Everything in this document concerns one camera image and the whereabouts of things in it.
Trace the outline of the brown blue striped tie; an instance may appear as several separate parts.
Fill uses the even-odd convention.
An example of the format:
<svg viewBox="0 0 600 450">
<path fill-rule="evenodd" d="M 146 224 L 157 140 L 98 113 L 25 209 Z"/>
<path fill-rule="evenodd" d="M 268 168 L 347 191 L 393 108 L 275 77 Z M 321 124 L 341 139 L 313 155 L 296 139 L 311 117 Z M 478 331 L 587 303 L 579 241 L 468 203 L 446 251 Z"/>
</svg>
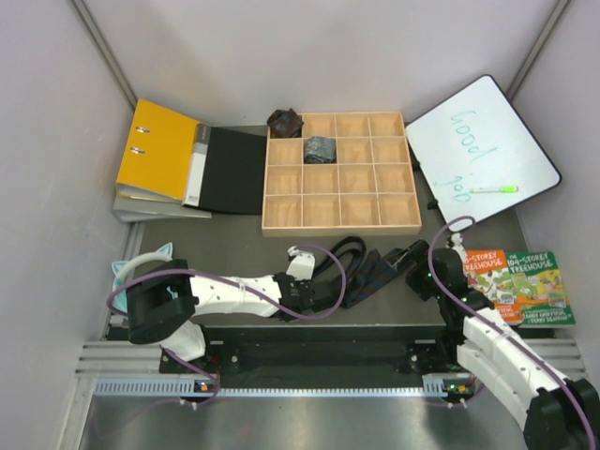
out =
<svg viewBox="0 0 600 450">
<path fill-rule="evenodd" d="M 402 249 L 405 248 L 393 248 L 385 255 L 376 248 L 368 252 L 367 243 L 359 236 L 348 236 L 337 242 L 329 251 L 340 262 L 343 257 L 350 257 L 344 268 L 347 282 L 341 306 L 351 308 L 399 277 L 403 272 L 393 269 L 391 262 Z M 331 258 L 325 257 L 315 266 L 313 279 L 334 264 Z"/>
</svg>

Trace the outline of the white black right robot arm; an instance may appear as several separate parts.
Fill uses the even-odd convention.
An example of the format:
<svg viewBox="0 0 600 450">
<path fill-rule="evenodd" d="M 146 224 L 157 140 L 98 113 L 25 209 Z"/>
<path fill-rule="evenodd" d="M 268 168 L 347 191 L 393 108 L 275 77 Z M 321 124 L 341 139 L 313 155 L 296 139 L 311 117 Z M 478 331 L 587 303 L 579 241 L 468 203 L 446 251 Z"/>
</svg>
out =
<svg viewBox="0 0 600 450">
<path fill-rule="evenodd" d="M 596 389 L 556 369 L 514 329 L 526 316 L 504 251 L 467 250 L 454 234 L 445 247 L 418 240 L 391 265 L 422 300 L 438 304 L 438 364 L 470 372 L 510 412 L 528 448 L 598 448 Z"/>
</svg>

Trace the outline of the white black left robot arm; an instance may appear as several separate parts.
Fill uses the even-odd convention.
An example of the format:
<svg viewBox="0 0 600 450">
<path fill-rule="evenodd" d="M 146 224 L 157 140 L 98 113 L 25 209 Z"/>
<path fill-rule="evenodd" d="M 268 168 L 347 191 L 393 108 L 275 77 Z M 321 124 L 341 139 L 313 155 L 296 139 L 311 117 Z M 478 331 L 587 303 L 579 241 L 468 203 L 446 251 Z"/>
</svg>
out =
<svg viewBox="0 0 600 450">
<path fill-rule="evenodd" d="M 337 308 L 341 285 L 300 279 L 290 272 L 262 277 L 201 277 L 187 273 L 185 260 L 157 268 L 165 274 L 126 289 L 128 340 L 135 345 L 157 344 L 176 355 L 192 371 L 212 363 L 195 317 L 210 314 L 246 314 L 285 321 Z"/>
</svg>

